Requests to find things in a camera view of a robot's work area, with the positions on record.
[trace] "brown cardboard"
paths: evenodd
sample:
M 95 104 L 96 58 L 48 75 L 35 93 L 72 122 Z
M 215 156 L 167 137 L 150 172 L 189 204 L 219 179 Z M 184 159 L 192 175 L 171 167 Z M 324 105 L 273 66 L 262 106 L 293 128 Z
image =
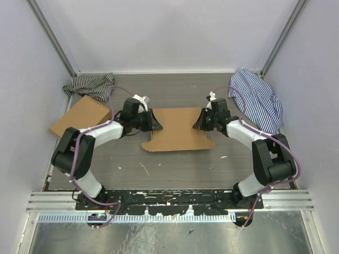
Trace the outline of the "brown cardboard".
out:
M 49 130 L 61 138 L 68 127 L 76 129 L 89 128 L 104 123 L 111 117 L 112 113 L 107 107 L 86 95 Z
M 213 149 L 215 143 L 207 139 L 204 131 L 192 128 L 201 108 L 156 108 L 155 118 L 163 126 L 152 132 L 152 140 L 141 144 L 149 152 Z

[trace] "white wall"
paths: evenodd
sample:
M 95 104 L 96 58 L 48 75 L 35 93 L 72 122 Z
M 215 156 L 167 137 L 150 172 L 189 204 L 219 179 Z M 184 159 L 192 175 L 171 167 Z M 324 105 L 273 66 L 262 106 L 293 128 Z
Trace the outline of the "white wall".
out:
M 332 253 L 339 249 L 338 13 L 336 0 L 309 1 L 267 75 Z
M 297 0 L 37 0 L 82 73 L 262 70 Z
M 12 254 L 32 191 L 38 191 L 56 138 L 70 76 L 26 1 L 0 2 L 0 246 Z

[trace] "folded fabric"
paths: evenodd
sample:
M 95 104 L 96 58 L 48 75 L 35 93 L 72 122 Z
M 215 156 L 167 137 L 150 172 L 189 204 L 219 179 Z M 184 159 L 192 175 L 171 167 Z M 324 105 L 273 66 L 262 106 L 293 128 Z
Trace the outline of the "folded fabric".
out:
M 63 86 L 63 91 L 70 97 L 72 93 L 88 95 L 101 102 L 107 102 L 114 85 L 113 73 L 95 77 L 72 77 L 72 83 Z
M 245 115 L 262 131 L 275 134 L 281 125 L 282 106 L 270 85 L 253 72 L 239 69 L 233 75 L 230 86 L 243 96 Z M 230 89 L 229 97 L 242 111 L 243 102 L 237 92 Z

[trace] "gray floor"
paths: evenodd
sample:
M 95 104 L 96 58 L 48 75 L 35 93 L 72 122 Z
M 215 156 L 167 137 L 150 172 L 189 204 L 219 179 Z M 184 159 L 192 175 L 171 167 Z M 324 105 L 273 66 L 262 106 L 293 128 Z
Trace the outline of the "gray floor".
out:
M 140 96 L 147 95 L 151 108 L 205 107 L 209 92 L 228 85 L 232 75 L 116 75 L 116 84 Z M 228 89 L 223 89 L 217 97 L 227 94 Z M 122 90 L 113 91 L 116 111 L 122 108 L 127 96 Z M 72 104 L 79 98 L 76 95 Z M 227 98 L 227 103 L 232 115 L 240 114 L 232 99 Z M 142 142 L 150 139 L 149 133 L 113 140 L 95 149 L 91 170 L 110 189 L 232 188 L 253 172 L 252 152 L 248 148 L 217 131 L 209 132 L 208 138 L 216 142 L 213 150 L 158 153 L 141 147 Z M 65 175 L 53 170 L 49 189 L 73 188 Z
M 308 254 L 300 212 L 256 212 L 243 230 L 233 223 L 38 223 L 30 254 Z

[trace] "scratch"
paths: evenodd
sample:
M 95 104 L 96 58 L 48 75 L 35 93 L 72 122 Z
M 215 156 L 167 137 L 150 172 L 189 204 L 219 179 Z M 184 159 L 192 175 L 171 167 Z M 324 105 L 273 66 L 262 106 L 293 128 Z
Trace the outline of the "scratch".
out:
M 149 173 L 148 173 L 147 169 L 145 168 L 145 166 L 141 162 L 139 162 L 139 163 L 140 163 L 140 165 L 142 165 L 142 167 L 144 168 L 144 170 L 147 172 L 147 174 L 149 176 Z

